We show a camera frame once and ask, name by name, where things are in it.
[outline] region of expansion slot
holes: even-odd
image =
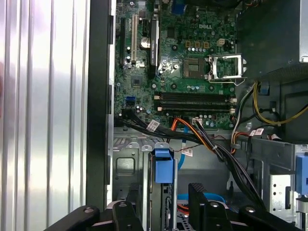
[[[120,67],[123,68],[124,66],[124,50],[125,50],[125,18],[121,18],[121,24],[120,24]]]
[[[154,13],[151,19],[151,45],[148,77],[154,78],[158,67],[158,40],[159,40],[159,17]]]
[[[131,20],[131,59],[137,61],[137,32],[138,32],[138,15],[133,14]]]

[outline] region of motherboard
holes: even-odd
[[[133,109],[145,122],[170,127],[174,117],[206,129],[232,129],[234,85],[209,82],[209,55],[234,54],[234,10],[162,0],[118,0],[115,117]],[[234,60],[217,63],[233,75]]]

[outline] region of blue plastic tab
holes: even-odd
[[[296,192],[302,195],[308,194],[308,156],[296,157]]]
[[[169,149],[155,150],[156,168],[155,182],[156,183],[172,183],[173,182],[173,158]]]

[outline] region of green circuit board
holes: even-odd
[[[115,68],[115,117],[122,113],[126,97],[135,97],[136,113],[150,122],[152,119],[170,127],[174,116],[186,118],[200,117],[206,129],[232,129],[230,113],[200,112],[161,112],[157,110],[154,96],[157,92],[207,93],[214,95],[234,95],[234,85],[228,83],[210,83],[205,74],[209,66],[205,62],[208,55],[235,53],[235,22],[232,12],[219,12],[217,9],[199,9],[186,7],[185,13],[175,15],[172,5],[161,3],[159,11],[159,56],[158,70],[155,76],[148,74],[149,51],[140,46],[144,38],[142,20],[151,21],[154,2],[151,0],[121,0],[117,3],[116,25],[116,68]],[[138,15],[137,55],[134,65],[127,62],[132,53],[133,17]],[[224,44],[218,46],[219,39]],[[234,61],[218,63],[219,75],[233,75]]]

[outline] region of pcie slot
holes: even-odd
[[[125,52],[125,18],[121,18],[120,24],[120,67],[123,68],[124,66],[124,52]]]
[[[191,94],[191,93],[160,93],[154,96],[155,100],[176,102],[206,102],[224,103],[230,100],[229,95],[218,94]]]
[[[131,59],[137,61],[137,32],[138,32],[138,15],[133,14],[131,20]]]
[[[183,103],[161,103],[158,111],[186,111],[186,112],[215,112],[229,113],[229,105],[216,104],[183,104]]]

